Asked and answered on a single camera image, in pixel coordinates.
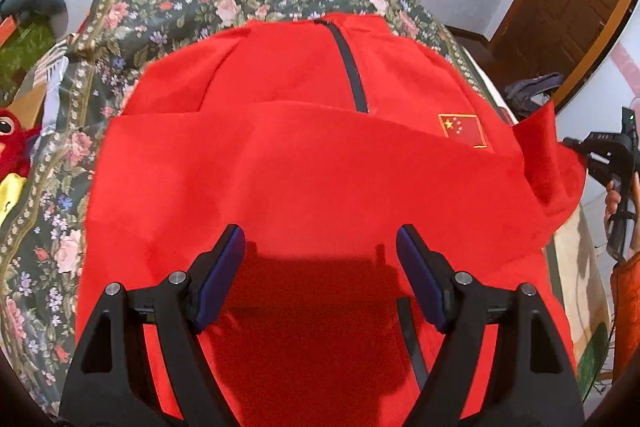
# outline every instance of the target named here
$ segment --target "cardboard box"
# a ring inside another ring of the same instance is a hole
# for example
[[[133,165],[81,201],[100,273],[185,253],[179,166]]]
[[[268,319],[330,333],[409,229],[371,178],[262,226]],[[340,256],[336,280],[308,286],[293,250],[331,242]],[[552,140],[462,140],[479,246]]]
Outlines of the cardboard box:
[[[20,120],[24,129],[33,129],[42,120],[42,105],[46,94],[47,84],[38,84],[24,95],[14,99],[7,109]]]

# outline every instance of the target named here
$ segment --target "red stuffed toy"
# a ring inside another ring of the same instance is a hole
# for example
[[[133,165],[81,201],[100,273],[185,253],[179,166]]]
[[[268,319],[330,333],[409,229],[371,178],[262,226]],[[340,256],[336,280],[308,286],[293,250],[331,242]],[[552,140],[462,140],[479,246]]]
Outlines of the red stuffed toy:
[[[0,181],[11,172],[23,178],[29,175],[31,163],[25,156],[26,144],[38,133],[39,127],[25,131],[11,111],[0,109]]]

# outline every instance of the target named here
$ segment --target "bed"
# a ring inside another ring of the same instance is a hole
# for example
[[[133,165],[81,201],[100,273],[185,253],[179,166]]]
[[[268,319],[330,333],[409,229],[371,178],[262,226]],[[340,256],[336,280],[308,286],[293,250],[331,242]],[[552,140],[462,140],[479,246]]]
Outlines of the bed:
[[[317,18],[336,10],[384,16],[391,31],[442,54],[505,121],[514,122],[470,55],[413,0],[94,0],[78,33],[40,64],[50,66],[46,122],[28,183],[0,227],[2,349],[43,409],[57,413],[74,352],[83,221],[100,143],[141,72],[163,55],[252,19]],[[546,254],[550,283],[572,326],[585,392],[607,350],[609,311],[580,209]]]

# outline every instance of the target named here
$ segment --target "floral bedspread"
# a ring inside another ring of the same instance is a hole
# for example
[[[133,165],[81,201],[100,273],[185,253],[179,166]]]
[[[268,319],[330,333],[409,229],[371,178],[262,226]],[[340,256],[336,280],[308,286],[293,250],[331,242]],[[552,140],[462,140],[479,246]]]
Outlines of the floral bedspread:
[[[57,413],[74,352],[83,221],[109,119],[153,60],[252,19],[377,13],[442,54],[490,103],[447,29],[413,0],[94,0],[66,56],[56,132],[42,138],[18,205],[0,227],[2,348],[44,409]]]

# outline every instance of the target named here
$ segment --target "green object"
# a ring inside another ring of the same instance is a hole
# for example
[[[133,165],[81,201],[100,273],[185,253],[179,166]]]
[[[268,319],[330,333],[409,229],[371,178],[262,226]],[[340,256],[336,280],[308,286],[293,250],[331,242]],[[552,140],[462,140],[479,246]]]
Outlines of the green object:
[[[602,365],[607,358],[609,352],[609,343],[607,342],[609,334],[604,323],[600,323],[593,336],[584,350],[580,362],[578,362],[578,388],[580,395],[584,399],[591,387],[593,386],[593,375],[597,375],[602,369]]]
[[[47,19],[33,16],[0,46],[0,107],[13,101],[24,75],[55,42]]]

